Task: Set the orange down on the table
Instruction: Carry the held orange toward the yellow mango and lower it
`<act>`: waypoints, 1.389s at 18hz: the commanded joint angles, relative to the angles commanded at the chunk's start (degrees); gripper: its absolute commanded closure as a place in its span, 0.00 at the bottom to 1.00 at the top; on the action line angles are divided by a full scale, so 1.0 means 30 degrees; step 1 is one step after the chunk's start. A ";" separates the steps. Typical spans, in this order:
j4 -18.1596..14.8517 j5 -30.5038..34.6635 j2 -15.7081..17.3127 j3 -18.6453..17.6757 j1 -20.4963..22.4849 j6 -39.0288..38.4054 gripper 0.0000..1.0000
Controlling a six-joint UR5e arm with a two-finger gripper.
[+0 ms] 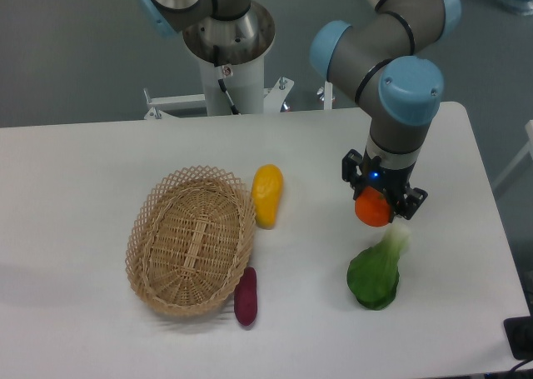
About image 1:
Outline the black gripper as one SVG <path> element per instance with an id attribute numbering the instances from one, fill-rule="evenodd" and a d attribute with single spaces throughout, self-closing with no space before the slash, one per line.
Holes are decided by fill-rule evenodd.
<path id="1" fill-rule="evenodd" d="M 342 158 L 341 178 L 350 185 L 354 200 L 365 187 L 373 187 L 385 196 L 395 217 L 411 220 L 428 197 L 425 190 L 411 187 L 415 164 L 416 152 L 395 154 L 384 150 L 365 150 L 362 157 L 351 149 Z"/>

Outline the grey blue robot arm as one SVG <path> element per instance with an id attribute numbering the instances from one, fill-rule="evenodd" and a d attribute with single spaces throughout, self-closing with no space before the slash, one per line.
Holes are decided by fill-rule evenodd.
<path id="1" fill-rule="evenodd" d="M 363 29 L 343 21 L 314 37 L 310 62 L 371 119 L 363 153 L 348 152 L 341 176 L 353 192 L 356 216 L 382 227 L 410 219 L 426 200 L 410 177 L 437 114 L 444 79 L 417 54 L 452 31 L 460 0 L 368 0 L 375 18 Z M 207 69 L 204 95 L 212 115 L 259 113 L 264 77 L 243 77 L 242 66 L 260 62 L 275 37 L 270 13 L 253 0 L 138 0 L 163 36 L 181 34 Z"/>

